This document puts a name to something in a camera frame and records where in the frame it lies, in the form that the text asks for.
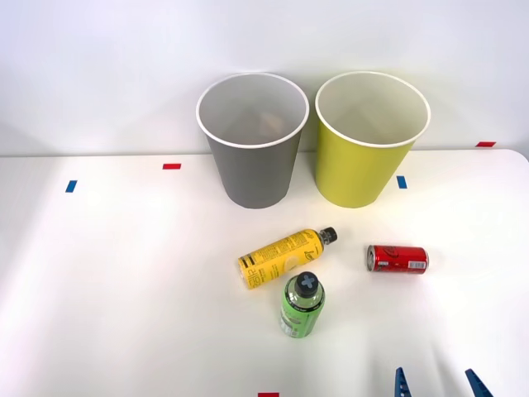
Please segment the red can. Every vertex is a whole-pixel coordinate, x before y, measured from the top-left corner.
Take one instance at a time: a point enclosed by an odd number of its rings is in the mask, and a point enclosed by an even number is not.
[[[421,275],[428,268],[428,254],[418,246],[369,246],[367,269]]]

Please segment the yellow bottle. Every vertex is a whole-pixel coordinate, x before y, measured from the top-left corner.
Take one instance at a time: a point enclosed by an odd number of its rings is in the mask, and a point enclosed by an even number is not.
[[[249,289],[277,279],[287,271],[318,258],[338,236],[332,227],[319,233],[305,229],[239,258],[241,277]]]

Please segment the white wall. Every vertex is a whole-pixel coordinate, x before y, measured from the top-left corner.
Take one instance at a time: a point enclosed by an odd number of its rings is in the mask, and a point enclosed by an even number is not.
[[[529,155],[527,0],[0,3],[0,155],[208,151],[199,94],[235,72],[384,70],[432,107],[416,147]],[[302,150],[314,147],[314,117]]]

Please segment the white table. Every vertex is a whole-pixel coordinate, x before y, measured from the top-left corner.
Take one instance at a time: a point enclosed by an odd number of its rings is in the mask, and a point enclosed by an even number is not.
[[[162,170],[179,162],[181,170]],[[210,155],[0,159],[0,395],[529,395],[529,163],[413,151],[372,205],[317,191],[238,207]],[[65,189],[78,181],[73,193]],[[248,290],[236,258],[302,228],[338,241],[303,267],[326,289],[305,339],[279,327],[288,276]],[[369,273],[370,243],[423,246],[425,275]]]

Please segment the yellow-green bin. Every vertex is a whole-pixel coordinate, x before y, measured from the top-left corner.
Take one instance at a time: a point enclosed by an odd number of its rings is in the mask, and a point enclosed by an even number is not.
[[[430,106],[418,89],[380,72],[349,72],[324,83],[316,185],[331,203],[371,204],[428,128]]]

